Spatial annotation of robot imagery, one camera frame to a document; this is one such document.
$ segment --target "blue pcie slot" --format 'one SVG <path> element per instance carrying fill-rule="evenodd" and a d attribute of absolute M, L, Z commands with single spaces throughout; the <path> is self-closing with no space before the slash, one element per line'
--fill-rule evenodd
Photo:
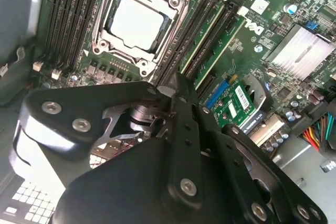
<path fill-rule="evenodd" d="M 224 91 L 229 87 L 229 83 L 225 80 L 223 81 L 215 93 L 209 98 L 208 102 L 205 104 L 209 109 L 211 109 L 215 103 L 217 102 L 218 98 L 224 93 Z"/>

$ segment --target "cpu socket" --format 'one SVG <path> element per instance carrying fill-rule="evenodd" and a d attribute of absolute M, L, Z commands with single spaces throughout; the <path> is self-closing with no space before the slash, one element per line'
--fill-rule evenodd
<path fill-rule="evenodd" d="M 187 14 L 190 0 L 102 0 L 92 33 L 96 55 L 109 52 L 150 80 Z"/>

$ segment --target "aluminum heatsink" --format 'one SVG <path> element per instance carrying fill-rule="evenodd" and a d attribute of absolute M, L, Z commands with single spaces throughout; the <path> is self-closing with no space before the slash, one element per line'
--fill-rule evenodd
<path fill-rule="evenodd" d="M 334 49 L 334 45 L 295 25 L 268 60 L 303 81 Z"/>

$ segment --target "motherboard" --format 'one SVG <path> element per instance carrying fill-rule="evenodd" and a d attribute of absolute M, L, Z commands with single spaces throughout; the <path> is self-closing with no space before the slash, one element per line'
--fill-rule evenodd
<path fill-rule="evenodd" d="M 43 0 L 33 79 L 169 86 L 179 71 L 220 127 L 267 148 L 336 96 L 335 21 L 336 0 Z"/>

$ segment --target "silver screw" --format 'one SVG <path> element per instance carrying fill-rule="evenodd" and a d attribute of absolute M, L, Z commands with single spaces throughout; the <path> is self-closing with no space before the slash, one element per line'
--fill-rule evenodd
<path fill-rule="evenodd" d="M 187 100 L 186 100 L 184 97 L 179 97 L 179 99 L 180 99 L 182 102 L 187 102 Z"/>
<path fill-rule="evenodd" d="M 196 185 L 194 184 L 194 182 L 192 182 L 188 178 L 181 179 L 180 186 L 181 186 L 181 190 L 185 194 L 187 194 L 188 196 L 192 196 L 193 197 L 197 193 Z"/>
<path fill-rule="evenodd" d="M 148 88 L 147 91 L 150 92 L 151 94 L 156 94 L 156 91 L 154 89 Z"/>
<path fill-rule="evenodd" d="M 310 207 L 309 208 L 310 211 L 313 213 L 313 215 L 318 218 L 319 220 L 321 220 L 321 216 L 319 215 L 319 212 L 317 212 L 314 208 Z"/>
<path fill-rule="evenodd" d="M 298 211 L 305 219 L 309 220 L 309 213 L 301 205 L 298 205 Z"/>
<path fill-rule="evenodd" d="M 56 115 L 62 111 L 62 107 L 57 102 L 48 101 L 42 104 L 42 110 L 48 114 Z"/>
<path fill-rule="evenodd" d="M 79 132 L 88 132 L 91 129 L 91 123 L 83 118 L 78 118 L 72 122 L 72 127 Z"/>
<path fill-rule="evenodd" d="M 232 127 L 232 131 L 233 133 L 235 133 L 236 135 L 239 134 L 239 130 L 236 127 Z"/>
<path fill-rule="evenodd" d="M 254 51 L 255 52 L 262 52 L 263 51 L 263 47 L 262 47 L 262 45 L 256 45 L 255 47 L 254 47 Z"/>
<path fill-rule="evenodd" d="M 180 3 L 180 0 L 170 0 L 170 4 L 174 7 L 178 6 Z"/>
<path fill-rule="evenodd" d="M 261 221 L 266 221 L 267 215 L 265 210 L 258 203 L 252 203 L 252 212 L 257 216 Z"/>
<path fill-rule="evenodd" d="M 202 110 L 205 114 L 209 114 L 210 110 L 207 107 L 202 107 Z"/>

